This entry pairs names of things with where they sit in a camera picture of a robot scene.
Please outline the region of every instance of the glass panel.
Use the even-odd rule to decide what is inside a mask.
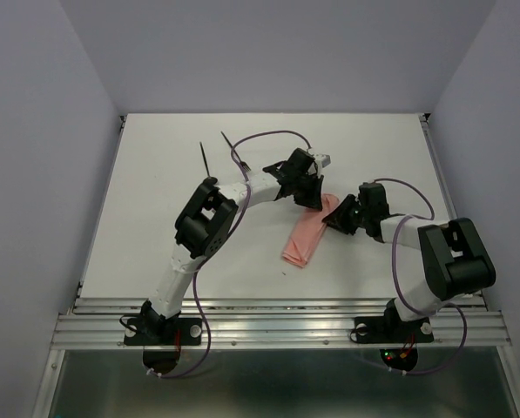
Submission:
[[[452,353],[419,350],[417,369]],[[200,355],[186,351],[184,363]],[[159,380],[145,374],[139,352],[75,351],[50,417],[517,416],[494,347],[465,348],[452,367],[424,377],[387,373],[360,355],[379,361],[375,350],[213,352],[193,377]]]

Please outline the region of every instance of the wire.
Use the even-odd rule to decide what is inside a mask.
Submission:
[[[428,219],[428,220],[434,220],[436,218],[436,212],[434,211],[434,207],[430,203],[429,199],[426,196],[424,196],[424,194],[420,190],[418,190],[416,187],[414,187],[410,183],[407,183],[404,180],[394,179],[392,177],[382,177],[380,179],[375,179],[374,183],[381,183],[382,181],[388,181],[388,182],[391,182],[391,183],[398,183],[400,185],[405,185],[410,190],[412,190],[416,194],[418,194],[418,196],[420,196],[422,198],[422,200],[424,200],[424,203],[428,206],[428,209],[430,210],[430,217],[429,218],[424,218],[422,216],[415,216],[415,215],[413,215],[415,218]]]
[[[120,322],[120,325],[122,325],[124,328],[126,329],[129,329],[130,331],[132,331],[133,333],[137,334],[138,333],[138,329],[136,329],[135,327],[133,327],[132,325],[129,325],[129,324],[126,324],[123,319],[124,318],[135,318],[137,317],[138,315],[134,314],[134,315],[123,315],[121,316],[120,318],[118,318],[118,322]]]
[[[235,151],[236,147],[239,146],[240,144],[244,143],[244,142],[249,141],[250,139],[254,139],[254,138],[258,138],[258,137],[264,137],[266,135],[276,135],[276,134],[280,134],[280,133],[289,133],[291,135],[295,135],[295,136],[301,138],[306,143],[308,148],[312,148],[312,146],[310,145],[310,142],[303,135],[299,134],[298,132],[288,131],[288,130],[267,131],[267,132],[256,133],[254,135],[250,135],[249,137],[245,137],[245,138],[241,139],[240,141],[237,141],[234,144],[234,146],[231,148],[231,159],[234,161],[234,163],[237,165],[237,167],[239,167],[240,172],[242,173],[242,177],[246,181],[246,198],[245,198],[244,203],[242,205],[242,210],[240,211],[240,215],[236,219],[236,222],[234,223],[234,225],[231,228],[231,230],[229,231],[229,233],[227,235],[227,239],[229,239],[233,235],[234,231],[236,231],[236,228],[239,227],[240,222],[242,221],[242,219],[244,218],[244,214],[246,213],[246,209],[248,208],[248,206],[250,204],[250,198],[251,198],[251,195],[252,195],[252,189],[250,188],[250,178],[248,177],[248,174],[247,174],[246,170],[244,169],[244,167],[240,163],[240,159],[237,158],[237,156],[235,155],[236,154],[236,151]],[[206,331],[207,331],[206,351],[201,356],[201,358],[192,367],[187,369],[185,372],[182,372],[182,373],[179,373],[179,374],[173,374],[173,375],[170,375],[170,374],[157,374],[153,370],[151,370],[151,369],[146,367],[148,374],[152,374],[152,375],[154,375],[156,377],[159,377],[160,379],[177,379],[179,377],[184,377],[184,376],[190,374],[191,372],[193,372],[194,370],[196,370],[199,366],[201,366],[202,363],[206,360],[207,356],[209,355],[209,352],[211,351],[211,339],[212,339],[211,338],[211,328],[209,326],[209,322],[207,321],[206,313],[204,312],[203,307],[201,306],[201,303],[199,301],[199,296],[198,296],[198,273],[201,270],[201,267],[203,267],[203,265],[205,265],[205,263],[208,260],[209,259],[206,259],[203,263],[201,263],[198,266],[198,268],[196,269],[196,273],[194,273],[193,279],[192,279],[193,299],[194,299],[194,302],[196,303],[196,307],[198,307],[199,315],[201,316],[201,319],[204,321],[204,325],[206,326]]]

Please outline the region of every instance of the white table surface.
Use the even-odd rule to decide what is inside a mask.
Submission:
[[[206,176],[199,141],[220,183],[240,179],[220,131],[233,141],[279,129],[305,135],[331,155],[323,192],[343,200],[358,185],[395,177],[419,187],[448,214],[418,116],[373,114],[131,114],[118,148],[111,182],[84,275],[82,298],[146,298],[169,262],[174,220]],[[254,169],[286,159],[299,138],[254,139],[239,149]],[[409,189],[386,184],[392,212],[426,214]],[[317,299],[395,297],[390,246],[359,231],[327,229],[309,265],[291,266],[281,250],[302,207],[292,198],[253,207],[240,228],[199,274],[202,298]],[[401,249],[400,277],[422,274],[420,253]]]

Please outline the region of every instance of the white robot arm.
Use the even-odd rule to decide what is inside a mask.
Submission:
[[[385,188],[379,183],[361,185],[358,198],[349,194],[324,222],[341,233],[355,234],[358,228],[364,229],[378,242],[414,248],[422,255],[424,275],[409,278],[411,286],[406,293],[400,290],[393,272],[398,298],[388,303],[382,317],[355,318],[355,324],[366,328],[358,333],[356,342],[405,341],[419,333],[427,317],[453,297],[474,293],[496,281],[496,271],[472,221],[391,214]],[[433,340],[431,335],[416,338],[419,342]]]
[[[139,316],[128,321],[131,329],[158,344],[171,341],[193,275],[225,244],[236,214],[287,196],[321,210],[322,169],[329,164],[328,155],[297,148],[288,160],[265,167],[246,183],[217,185],[217,179],[205,179],[175,222],[176,243],[165,276]]]

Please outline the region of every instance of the pink cloth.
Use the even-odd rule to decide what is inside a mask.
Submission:
[[[321,222],[339,205],[339,199],[333,194],[321,195],[321,212],[314,209],[306,209],[298,219],[291,232],[287,246],[283,250],[283,259],[295,266],[304,268],[310,261],[318,246],[321,235],[327,225]]]

